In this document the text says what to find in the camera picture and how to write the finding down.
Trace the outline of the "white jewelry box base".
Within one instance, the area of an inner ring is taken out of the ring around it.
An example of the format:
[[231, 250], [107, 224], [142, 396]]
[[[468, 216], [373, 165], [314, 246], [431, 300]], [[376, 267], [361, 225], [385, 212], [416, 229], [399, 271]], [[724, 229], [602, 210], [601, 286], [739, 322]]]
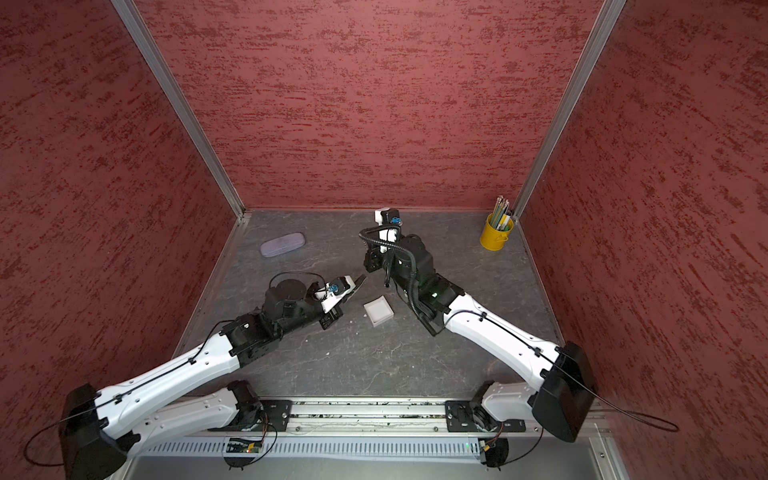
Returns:
[[395, 316], [395, 312], [385, 296], [367, 302], [363, 307], [373, 327], [381, 326]]

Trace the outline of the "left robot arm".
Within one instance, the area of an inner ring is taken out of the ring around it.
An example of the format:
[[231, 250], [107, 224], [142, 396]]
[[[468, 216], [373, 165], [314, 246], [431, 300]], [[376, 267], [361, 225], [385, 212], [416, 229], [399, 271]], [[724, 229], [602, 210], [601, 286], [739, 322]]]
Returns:
[[329, 328], [364, 280], [282, 280], [267, 289], [261, 307], [214, 327], [188, 352], [122, 383], [71, 391], [59, 427], [66, 478], [105, 479], [142, 451], [203, 430], [265, 434], [275, 422], [245, 380], [195, 399], [185, 396], [274, 351], [295, 330], [313, 322]]

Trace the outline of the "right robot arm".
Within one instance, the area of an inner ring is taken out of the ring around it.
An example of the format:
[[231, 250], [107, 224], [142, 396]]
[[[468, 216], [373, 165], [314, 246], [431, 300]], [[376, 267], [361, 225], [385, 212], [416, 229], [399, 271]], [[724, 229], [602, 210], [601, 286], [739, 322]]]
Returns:
[[585, 351], [573, 342], [558, 345], [494, 314], [463, 288], [438, 274], [416, 235], [388, 241], [378, 229], [362, 231], [364, 266], [383, 270], [397, 285], [417, 320], [436, 336], [462, 336], [511, 368], [518, 386], [499, 382], [481, 388], [474, 413], [479, 421], [531, 418], [555, 438], [574, 442], [591, 410], [596, 382]]

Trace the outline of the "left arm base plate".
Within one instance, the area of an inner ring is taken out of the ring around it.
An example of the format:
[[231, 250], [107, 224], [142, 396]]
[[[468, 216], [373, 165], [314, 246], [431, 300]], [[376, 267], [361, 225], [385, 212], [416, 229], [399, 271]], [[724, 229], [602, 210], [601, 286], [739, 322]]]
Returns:
[[293, 402], [287, 399], [257, 400], [248, 404], [237, 404], [236, 415], [227, 425], [211, 428], [221, 432], [263, 432], [269, 426], [279, 433], [287, 430]]

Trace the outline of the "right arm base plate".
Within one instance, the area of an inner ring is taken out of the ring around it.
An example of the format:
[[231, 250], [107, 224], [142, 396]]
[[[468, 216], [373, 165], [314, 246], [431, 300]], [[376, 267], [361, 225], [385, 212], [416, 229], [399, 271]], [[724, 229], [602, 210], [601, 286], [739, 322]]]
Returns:
[[472, 401], [448, 400], [444, 404], [447, 430], [451, 433], [522, 433], [524, 420], [499, 421]]

